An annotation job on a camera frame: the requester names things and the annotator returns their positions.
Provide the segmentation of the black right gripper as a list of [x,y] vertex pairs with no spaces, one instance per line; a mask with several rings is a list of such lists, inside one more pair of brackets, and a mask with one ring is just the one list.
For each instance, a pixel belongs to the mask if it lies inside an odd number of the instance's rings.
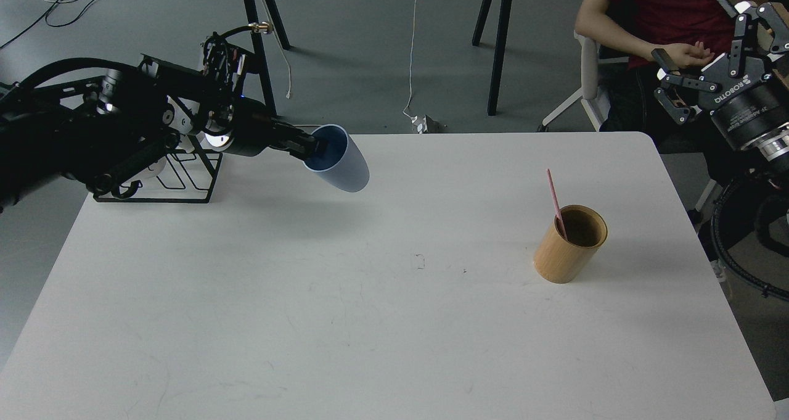
[[[735,23],[726,54],[685,75],[664,49],[654,49],[660,85],[653,97],[677,125],[702,110],[736,151],[787,152],[787,7],[783,3],[716,0]],[[681,91],[698,91],[688,105]]]

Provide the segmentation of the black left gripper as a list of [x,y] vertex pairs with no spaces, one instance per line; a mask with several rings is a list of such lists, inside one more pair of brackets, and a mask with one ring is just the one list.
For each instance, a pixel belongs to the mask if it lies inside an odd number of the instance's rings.
[[328,154],[328,141],[304,130],[275,120],[268,115],[254,113],[231,120],[231,130],[205,133],[205,142],[216,151],[229,155],[254,157],[271,148],[307,161]]

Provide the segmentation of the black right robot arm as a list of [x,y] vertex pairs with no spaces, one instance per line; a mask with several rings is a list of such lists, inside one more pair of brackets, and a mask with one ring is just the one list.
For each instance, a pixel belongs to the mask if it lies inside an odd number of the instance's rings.
[[679,125],[710,116],[734,151],[757,150],[766,167],[732,180],[715,201],[710,230],[713,247],[725,268],[758,289],[763,297],[787,301],[787,291],[743,269],[722,241],[727,204],[746,186],[769,187],[753,226],[760,244],[780,256],[787,245],[770,233],[770,209],[787,212],[787,11],[779,3],[716,0],[734,21],[732,46],[699,71],[681,71],[665,50],[655,49],[660,85],[654,97]]

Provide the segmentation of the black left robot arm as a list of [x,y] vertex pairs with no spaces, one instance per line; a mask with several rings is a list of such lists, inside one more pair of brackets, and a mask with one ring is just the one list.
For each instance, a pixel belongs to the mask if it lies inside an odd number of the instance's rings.
[[132,66],[92,57],[63,59],[2,86],[2,208],[59,176],[95,197],[129,200],[140,175],[157,175],[169,157],[193,153],[214,175],[214,153],[254,157],[271,148],[307,162],[329,153],[329,140],[274,116],[243,94],[246,75],[262,72],[253,52],[229,43],[249,23],[209,35],[201,67],[143,56]]

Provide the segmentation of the person's right hand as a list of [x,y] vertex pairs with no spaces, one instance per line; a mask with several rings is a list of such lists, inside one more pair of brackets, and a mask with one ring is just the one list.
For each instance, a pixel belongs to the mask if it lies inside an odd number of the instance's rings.
[[647,61],[656,61],[653,57],[654,50],[663,50],[679,68],[702,67],[710,63],[714,57],[714,52],[706,47],[702,41],[693,44],[672,43],[657,44],[652,50],[648,50],[643,58]]

